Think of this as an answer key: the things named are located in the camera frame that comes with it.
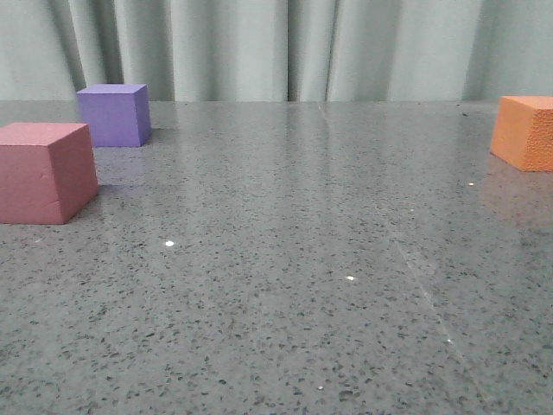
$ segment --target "purple cube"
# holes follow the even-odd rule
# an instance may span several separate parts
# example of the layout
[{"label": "purple cube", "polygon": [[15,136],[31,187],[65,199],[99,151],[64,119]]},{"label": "purple cube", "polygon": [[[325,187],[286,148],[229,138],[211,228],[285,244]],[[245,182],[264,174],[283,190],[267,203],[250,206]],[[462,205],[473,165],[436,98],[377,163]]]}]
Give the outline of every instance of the purple cube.
[{"label": "purple cube", "polygon": [[152,133],[145,84],[98,84],[77,92],[94,147],[140,147]]}]

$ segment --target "cube face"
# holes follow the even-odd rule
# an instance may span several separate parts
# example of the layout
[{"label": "cube face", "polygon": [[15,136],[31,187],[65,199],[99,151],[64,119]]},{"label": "cube face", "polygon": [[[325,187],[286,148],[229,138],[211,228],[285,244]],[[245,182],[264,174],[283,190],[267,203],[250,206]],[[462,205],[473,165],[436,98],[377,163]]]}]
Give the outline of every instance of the cube face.
[{"label": "cube face", "polygon": [[66,223],[97,193],[87,125],[0,128],[0,222]]},{"label": "cube face", "polygon": [[151,135],[144,84],[98,84],[77,93],[95,147],[140,147]]},{"label": "cube face", "polygon": [[553,97],[502,97],[491,152],[523,171],[553,171]]}]

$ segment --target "pink foam block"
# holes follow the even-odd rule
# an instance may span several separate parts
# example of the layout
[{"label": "pink foam block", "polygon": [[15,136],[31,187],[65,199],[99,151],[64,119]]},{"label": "pink foam block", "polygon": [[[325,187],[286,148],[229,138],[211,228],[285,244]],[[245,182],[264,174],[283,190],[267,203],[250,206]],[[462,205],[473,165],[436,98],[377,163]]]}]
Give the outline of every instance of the pink foam block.
[{"label": "pink foam block", "polygon": [[97,193],[87,124],[0,128],[0,222],[66,223]]}]

